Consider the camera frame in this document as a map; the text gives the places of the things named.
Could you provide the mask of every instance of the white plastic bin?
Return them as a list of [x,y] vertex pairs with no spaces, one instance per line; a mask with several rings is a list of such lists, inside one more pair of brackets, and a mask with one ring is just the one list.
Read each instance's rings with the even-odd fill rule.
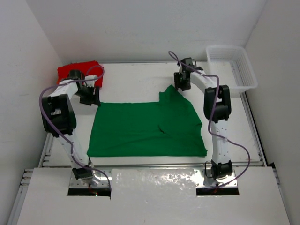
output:
[[218,64],[229,63],[235,82],[228,84],[231,95],[243,93],[251,88],[256,88],[258,83],[246,50],[239,46],[212,45],[206,48],[207,61],[210,75],[218,75],[222,84],[222,71]]

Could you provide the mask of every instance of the white wall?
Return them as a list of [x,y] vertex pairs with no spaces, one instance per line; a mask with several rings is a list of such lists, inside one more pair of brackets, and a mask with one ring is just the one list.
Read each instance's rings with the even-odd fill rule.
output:
[[58,55],[25,0],[0,7],[0,224],[6,224],[23,170],[37,165],[45,132],[38,108]]
[[244,46],[266,0],[27,0],[64,63],[206,58],[212,44]]
[[248,93],[269,163],[293,224],[300,224],[300,1],[270,0],[246,50],[258,79]]

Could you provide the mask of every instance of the green cloth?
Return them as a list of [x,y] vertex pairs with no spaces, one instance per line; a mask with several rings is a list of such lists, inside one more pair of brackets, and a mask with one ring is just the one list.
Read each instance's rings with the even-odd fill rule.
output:
[[159,102],[101,103],[90,135],[90,157],[206,156],[202,123],[173,86]]

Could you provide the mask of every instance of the folded red fabric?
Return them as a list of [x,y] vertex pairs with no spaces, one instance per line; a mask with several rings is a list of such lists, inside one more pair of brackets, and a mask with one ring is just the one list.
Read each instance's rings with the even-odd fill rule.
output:
[[[60,80],[62,78],[68,77],[69,72],[71,70],[74,70],[74,69],[80,70],[86,76],[87,75],[86,73],[88,72],[88,70],[91,67],[95,66],[95,65],[99,65],[99,63],[97,61],[78,62],[78,63],[71,63],[69,65],[58,67],[58,69],[57,69],[57,72],[58,72],[57,84],[60,82]],[[102,73],[103,73],[102,68],[95,67],[89,72],[88,75],[98,75],[98,76],[100,76]],[[95,82],[95,86],[102,87],[102,81],[103,81],[103,77]]]

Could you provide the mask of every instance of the white tabletop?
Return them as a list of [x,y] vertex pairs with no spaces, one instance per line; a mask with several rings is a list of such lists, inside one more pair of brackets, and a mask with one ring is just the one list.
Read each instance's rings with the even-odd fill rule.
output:
[[[206,70],[207,63],[198,62]],[[234,81],[229,63],[217,65],[222,84],[232,84]],[[113,103],[153,102],[159,101],[159,92],[174,84],[173,73],[178,71],[176,63],[147,64],[104,64],[105,75],[100,92],[101,101]],[[201,135],[208,150],[206,157],[92,157],[94,165],[165,165],[165,164],[198,164],[211,160],[212,138],[208,133],[208,121],[203,113],[204,94],[192,84],[192,88],[182,95],[194,106],[203,123]],[[96,106],[86,106],[79,103],[78,97],[73,97],[72,106],[77,119],[76,132],[84,149],[88,150],[91,128]],[[228,138],[244,145],[250,152],[251,162],[259,162],[258,147],[252,135],[245,109],[240,97],[232,98],[232,113],[228,120]],[[234,163],[245,163],[248,158],[245,151],[229,144],[230,156]],[[54,140],[48,166],[71,165],[61,144]]]
[[192,169],[113,169],[111,200],[67,196],[71,172],[34,169],[18,225],[289,224],[271,167],[250,167],[240,195],[198,197]]

